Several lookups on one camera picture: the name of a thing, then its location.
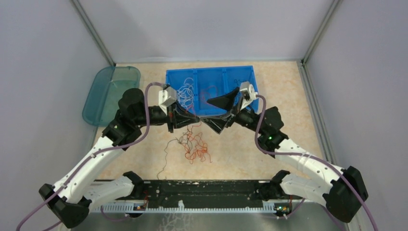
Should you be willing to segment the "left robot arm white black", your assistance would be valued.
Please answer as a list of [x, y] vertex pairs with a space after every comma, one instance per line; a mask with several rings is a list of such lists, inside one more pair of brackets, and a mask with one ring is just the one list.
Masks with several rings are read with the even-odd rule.
[[64, 178], [40, 188], [48, 208], [67, 228], [78, 226], [93, 209], [115, 199], [146, 197], [144, 180], [132, 171], [98, 187], [91, 186], [96, 177], [142, 135], [142, 127], [165, 124], [172, 132], [200, 120], [181, 107], [170, 87], [159, 91], [158, 106], [148, 106], [145, 101], [142, 90], [126, 90], [118, 101], [114, 119], [95, 146]]

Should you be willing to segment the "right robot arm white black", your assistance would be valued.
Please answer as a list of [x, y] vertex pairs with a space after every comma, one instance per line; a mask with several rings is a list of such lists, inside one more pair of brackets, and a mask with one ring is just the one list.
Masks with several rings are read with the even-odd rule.
[[284, 123], [277, 107], [266, 107], [265, 97], [253, 90], [234, 89], [208, 99], [208, 104], [226, 114], [204, 118], [220, 133], [237, 123], [255, 132], [255, 144], [264, 154], [285, 162], [306, 175], [300, 177], [281, 170], [273, 179], [271, 193], [276, 198], [299, 196], [323, 206], [333, 217], [349, 223], [363, 207], [368, 192], [360, 171], [343, 168], [318, 158], [281, 131]]

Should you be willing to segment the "blue three-compartment plastic bin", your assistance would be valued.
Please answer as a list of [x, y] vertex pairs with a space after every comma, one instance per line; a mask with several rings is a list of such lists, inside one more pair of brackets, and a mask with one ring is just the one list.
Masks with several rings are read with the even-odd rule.
[[257, 90], [252, 65], [170, 69], [166, 71], [166, 84], [177, 91], [181, 106], [197, 116], [218, 116], [225, 110], [208, 104], [210, 98], [218, 97], [249, 81]]

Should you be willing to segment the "teal translucent plastic tray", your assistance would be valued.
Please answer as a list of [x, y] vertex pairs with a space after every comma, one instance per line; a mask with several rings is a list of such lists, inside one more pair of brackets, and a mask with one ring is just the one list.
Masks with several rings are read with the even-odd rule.
[[89, 125], [106, 127], [119, 109], [125, 91], [140, 86], [140, 71], [132, 66], [108, 66], [100, 70], [89, 90], [82, 118]]

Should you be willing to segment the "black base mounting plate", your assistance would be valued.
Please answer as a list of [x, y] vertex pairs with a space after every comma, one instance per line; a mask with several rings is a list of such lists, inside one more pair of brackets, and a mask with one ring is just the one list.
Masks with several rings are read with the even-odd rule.
[[137, 186], [133, 199], [147, 200], [149, 207], [187, 208], [260, 207], [269, 200], [286, 199], [271, 181], [262, 180], [151, 180]]

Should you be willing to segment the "aluminium frame rail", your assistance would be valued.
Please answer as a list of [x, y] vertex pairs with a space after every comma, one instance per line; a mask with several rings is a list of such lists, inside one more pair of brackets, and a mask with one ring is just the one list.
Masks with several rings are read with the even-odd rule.
[[302, 60], [298, 60], [296, 63], [299, 69], [300, 78], [304, 87], [322, 156], [330, 163], [338, 165], [338, 158], [333, 152], [327, 127], [322, 116], [321, 106], [319, 104], [307, 66]]

